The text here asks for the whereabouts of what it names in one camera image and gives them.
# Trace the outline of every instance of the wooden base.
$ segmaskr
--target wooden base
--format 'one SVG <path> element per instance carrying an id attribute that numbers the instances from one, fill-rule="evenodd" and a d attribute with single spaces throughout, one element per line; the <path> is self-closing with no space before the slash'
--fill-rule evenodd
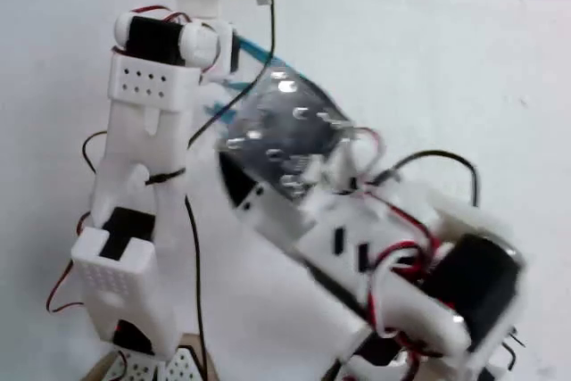
<path id="1" fill-rule="evenodd" d="M 182 341 L 180 342 L 181 346 L 189 346 L 192 347 L 194 350 L 194 354 L 196 354 L 196 358 L 198 359 L 199 364 L 203 361 L 203 354 L 200 349 L 200 339 L 198 335 L 190 335 L 184 334 L 182 337 Z M 101 360 L 99 360 L 95 366 L 89 371 L 87 375 L 81 378 L 80 381 L 101 381 L 113 362 L 117 359 L 116 352 L 110 352 L 107 355 L 103 356 Z M 219 381 L 218 374 L 216 373 L 216 369 L 214 368 L 214 363 L 212 362 L 211 356 L 207 355 L 208 359 L 208 381 Z"/>

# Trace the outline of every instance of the black cable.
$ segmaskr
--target black cable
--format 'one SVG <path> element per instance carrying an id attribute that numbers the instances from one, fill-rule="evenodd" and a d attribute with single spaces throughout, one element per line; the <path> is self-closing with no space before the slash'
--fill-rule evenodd
<path id="1" fill-rule="evenodd" d="M 370 183 L 370 185 L 373 185 L 373 186 L 379 186 L 381 183 L 383 183 L 383 181 L 385 181 L 386 179 L 388 179 L 389 177 L 392 176 L 391 174 L 387 173 L 387 171 L 396 172 L 396 171 L 400 170 L 402 167 L 404 167 L 405 165 L 407 165 L 413 161 L 419 160 L 421 158 L 426 158 L 428 156 L 440 156 L 443 158 L 448 158 L 448 159 L 454 160 L 456 162 L 459 162 L 460 164 L 464 165 L 466 168 L 468 168 L 470 170 L 470 173 L 472 174 L 472 205 L 474 207 L 477 207 L 479 202 L 480 202 L 480 178 L 479 178 L 476 166 L 474 164 L 472 164 L 470 161 L 468 161 L 466 158 L 464 158 L 464 157 L 462 157 L 456 153 L 453 153 L 453 152 L 441 151 L 441 150 L 430 150 L 430 151 L 422 151 L 422 152 L 412 153 L 411 155 L 407 156 L 406 158 L 398 161 L 389 170 L 382 171 L 379 175 L 377 175 L 369 183 Z"/>
<path id="2" fill-rule="evenodd" d="M 107 134 L 107 131 L 106 130 L 97 131 L 96 133 L 94 133 L 91 136 L 89 136 L 88 138 L 86 138 L 85 142 L 83 142 L 83 145 L 81 146 L 81 154 L 83 155 L 83 159 L 86 160 L 87 166 L 94 173 L 95 173 L 95 167 L 93 166 L 93 163 L 91 162 L 91 160 L 87 156 L 87 144 L 91 141 L 92 138 L 95 138 L 97 136 L 102 136 L 103 134 Z"/>
<path id="3" fill-rule="evenodd" d="M 206 131 L 214 122 L 219 120 L 226 112 L 228 112 L 232 107 L 242 100 L 251 90 L 252 88 L 258 83 L 261 79 L 262 75 L 268 69 L 271 64 L 272 59 L 274 58 L 274 52 L 276 51 L 276 11 L 274 7 L 274 0 L 270 0 L 269 4 L 269 19 L 270 19 L 270 29 L 271 29 L 271 43 L 269 48 L 268 59 L 262 66 L 260 73 L 258 76 L 248 84 L 246 88 L 244 88 L 236 97 L 234 97 L 228 104 L 226 104 L 223 108 L 217 111 L 214 115 L 212 115 L 204 124 L 190 137 L 188 140 L 188 148 L 193 145 L 193 143 L 200 137 L 204 131 Z"/>
<path id="4" fill-rule="evenodd" d="M 509 334 L 509 337 L 510 337 L 511 339 L 513 339 L 514 341 L 516 341 L 519 345 L 521 345 L 522 347 L 525 348 L 525 344 L 522 343 L 522 342 L 519 340 L 519 338 L 518 338 L 517 336 L 515 336 L 515 334 Z"/>
<path id="5" fill-rule="evenodd" d="M 509 355 L 511 355 L 511 362 L 508 365 L 508 370 L 512 370 L 514 366 L 516 366 L 516 360 L 517 360 L 516 352 L 514 352 L 513 348 L 511 348 L 506 343 L 501 343 L 501 346 L 508 351 Z"/>
<path id="6" fill-rule="evenodd" d="M 185 195 L 185 207 L 190 219 L 190 227 L 193 230 L 194 237 L 194 260 L 196 262 L 196 318 L 198 319 L 198 334 L 200 336 L 200 348 L 203 354 L 203 379 L 208 379 L 208 359 L 206 357 L 206 343 L 204 341 L 203 326 L 203 301 L 201 297 L 201 281 L 200 281 L 200 241 L 198 239 L 198 228 L 196 227 L 196 219 L 194 218 L 193 209 L 188 201 L 188 195 Z"/>

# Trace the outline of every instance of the silver metal plate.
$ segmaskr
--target silver metal plate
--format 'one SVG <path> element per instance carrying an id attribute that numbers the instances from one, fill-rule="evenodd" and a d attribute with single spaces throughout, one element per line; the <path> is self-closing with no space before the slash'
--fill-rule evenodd
<path id="1" fill-rule="evenodd" d="M 273 67 L 244 99 L 219 149 L 246 174 L 298 202 L 310 190 L 301 179 L 310 157 L 326 159 L 348 126 L 318 86 L 290 68 Z"/>

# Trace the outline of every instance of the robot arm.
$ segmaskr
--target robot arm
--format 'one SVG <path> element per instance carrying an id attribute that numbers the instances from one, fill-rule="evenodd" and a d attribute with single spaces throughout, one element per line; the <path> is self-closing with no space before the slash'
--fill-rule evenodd
<path id="1" fill-rule="evenodd" d="M 349 183 L 348 178 L 356 177 L 354 170 L 347 171 L 351 166 L 347 160 L 330 160 L 341 166 L 331 182 Z M 221 163 L 229 163 L 225 154 Z M 328 167 L 325 170 L 335 170 L 335 166 Z M 232 184 L 229 180 L 226 183 L 231 194 Z M 279 201 L 279 210 L 274 201 Z M 511 244 L 509 230 L 476 207 L 427 186 L 389 179 L 353 195 L 332 195 L 328 186 L 316 185 L 302 202 L 295 203 L 261 181 L 252 183 L 252 192 L 234 203 L 244 222 L 305 266 L 322 286 L 370 325 L 365 338 L 340 356 L 346 366 L 339 379 L 343 374 L 363 380 L 399 381 L 405 377 L 407 365 L 389 363 L 409 347 L 400 336 L 382 339 L 389 328 L 402 332 L 414 344 L 423 344 L 419 354 L 430 351 L 433 357 L 420 358 L 420 372 L 434 375 L 420 379 L 477 379 L 487 371 L 487 361 L 518 315 L 525 264 Z M 391 207 L 401 209 L 400 214 Z M 280 227 L 282 219 L 297 219 L 296 228 Z M 410 257 L 410 250 L 407 253 L 402 249 L 393 261 L 387 258 L 375 266 L 378 255 L 401 243 L 412 242 L 428 249 L 426 235 L 412 220 L 443 240 L 420 282 L 411 282 L 398 269 L 392 269 L 398 267 L 395 264 L 401 257 Z M 368 335 L 378 341 L 368 344 Z M 365 357 L 358 354 L 363 347 L 368 349 Z M 388 351 L 392 357 L 383 365 L 367 360 L 372 354 L 383 356 Z M 399 376 L 391 375 L 399 371 Z"/>
<path id="2" fill-rule="evenodd" d="M 172 226 L 186 218 L 193 95 L 236 69 L 232 27 L 215 18 L 217 8 L 193 5 L 184 25 L 132 12 L 117 20 L 94 226 L 71 252 L 99 336 L 163 360 L 182 332 L 156 253 L 176 246 Z M 337 379 L 412 379 L 403 352 L 432 379 L 477 379 L 513 326 L 522 294 L 525 264 L 508 230 L 425 186 L 393 178 L 354 186 L 347 142 L 356 128 L 293 70 L 266 75 L 220 144 L 222 179 L 244 222 L 367 321 L 364 337 L 340 356 Z M 145 129 L 149 109 L 159 112 L 153 132 Z M 351 191 L 310 182 L 313 155 L 334 172 L 331 182 Z M 138 164 L 151 175 L 154 216 L 118 206 Z M 448 252 L 433 237 L 449 243 Z"/>

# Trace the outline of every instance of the white table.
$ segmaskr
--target white table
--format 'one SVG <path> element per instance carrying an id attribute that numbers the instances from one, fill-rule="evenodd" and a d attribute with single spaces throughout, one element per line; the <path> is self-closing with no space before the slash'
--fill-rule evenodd
<path id="1" fill-rule="evenodd" d="M 439 147 L 477 164 L 482 207 L 513 225 L 531 262 L 518 325 L 528 348 L 516 379 L 569 379 L 571 0 L 276 1 L 277 54 L 357 122 L 379 128 L 387 162 Z M 93 177 L 79 146 L 106 125 L 114 19 L 153 3 L 174 5 L 0 0 L 2 379 L 78 379 L 107 350 L 83 310 L 50 316 L 43 306 L 87 208 Z M 269 40 L 264 7 L 222 3 L 242 34 Z M 212 150 L 203 145 L 198 158 L 189 192 L 203 238 L 207 343 L 221 379 L 318 379 L 359 323 L 239 227 L 208 167 Z M 446 161 L 410 172 L 468 194 L 465 171 Z M 216 222 L 205 221 L 212 211 Z M 189 277 L 189 299 L 193 284 Z M 77 295 L 70 281 L 58 299 Z M 193 313 L 187 322 L 194 326 Z"/>

